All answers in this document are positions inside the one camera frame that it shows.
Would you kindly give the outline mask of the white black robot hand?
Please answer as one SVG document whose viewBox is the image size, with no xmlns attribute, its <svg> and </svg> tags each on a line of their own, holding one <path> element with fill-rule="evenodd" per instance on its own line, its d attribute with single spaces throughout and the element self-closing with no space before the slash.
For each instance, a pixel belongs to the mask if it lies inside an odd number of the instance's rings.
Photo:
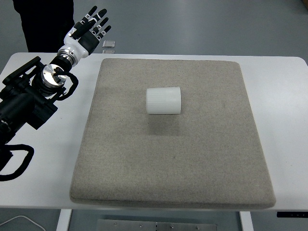
<svg viewBox="0 0 308 231">
<path fill-rule="evenodd" d="M 58 54 L 70 56 L 73 63 L 92 54 L 111 29 L 111 26 L 105 25 L 109 20 L 106 14 L 106 9 L 97 11 L 97 6 L 93 6 L 66 34 L 64 46 L 59 49 Z"/>
</svg>

